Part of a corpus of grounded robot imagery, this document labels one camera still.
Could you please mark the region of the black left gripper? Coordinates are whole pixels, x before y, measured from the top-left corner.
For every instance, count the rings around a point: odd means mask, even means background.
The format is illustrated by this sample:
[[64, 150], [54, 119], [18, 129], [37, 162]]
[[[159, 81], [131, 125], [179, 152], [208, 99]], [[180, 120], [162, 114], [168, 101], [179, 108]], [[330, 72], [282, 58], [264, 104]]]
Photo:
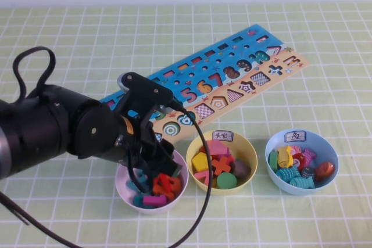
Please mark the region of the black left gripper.
[[174, 161], [174, 146], [165, 139], [156, 139], [153, 125], [140, 125], [137, 119], [115, 114], [119, 134], [114, 144], [114, 162], [128, 168], [139, 168], [147, 177], [143, 193], [153, 190], [156, 174], [162, 172], [170, 177], [179, 175], [182, 166]]

